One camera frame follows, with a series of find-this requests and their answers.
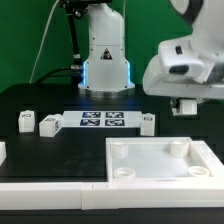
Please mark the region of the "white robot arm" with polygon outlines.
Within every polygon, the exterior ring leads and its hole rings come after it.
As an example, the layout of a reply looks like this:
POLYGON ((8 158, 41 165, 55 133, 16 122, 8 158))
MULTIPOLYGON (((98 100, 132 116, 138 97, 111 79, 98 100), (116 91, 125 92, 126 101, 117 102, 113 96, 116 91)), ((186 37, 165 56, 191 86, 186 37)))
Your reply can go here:
MULTIPOLYGON (((193 115, 204 100, 224 99, 224 0, 169 1, 193 31, 159 44, 144 73, 143 90, 169 96, 174 115, 193 115)), ((106 4, 90 6, 88 15, 89 57, 80 91, 106 98, 132 90, 123 17, 106 4)))

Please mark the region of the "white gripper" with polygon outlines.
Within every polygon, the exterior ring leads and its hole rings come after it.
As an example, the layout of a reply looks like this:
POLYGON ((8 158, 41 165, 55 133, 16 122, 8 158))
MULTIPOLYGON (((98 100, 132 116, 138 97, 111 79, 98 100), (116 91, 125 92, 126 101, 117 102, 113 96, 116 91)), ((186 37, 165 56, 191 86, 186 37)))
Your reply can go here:
POLYGON ((160 60, 155 56, 147 66, 143 76, 143 90, 147 95, 169 96, 171 108, 180 108, 180 97, 196 98, 197 104, 203 99, 224 99, 224 82, 215 84, 198 84, 162 71, 160 60))

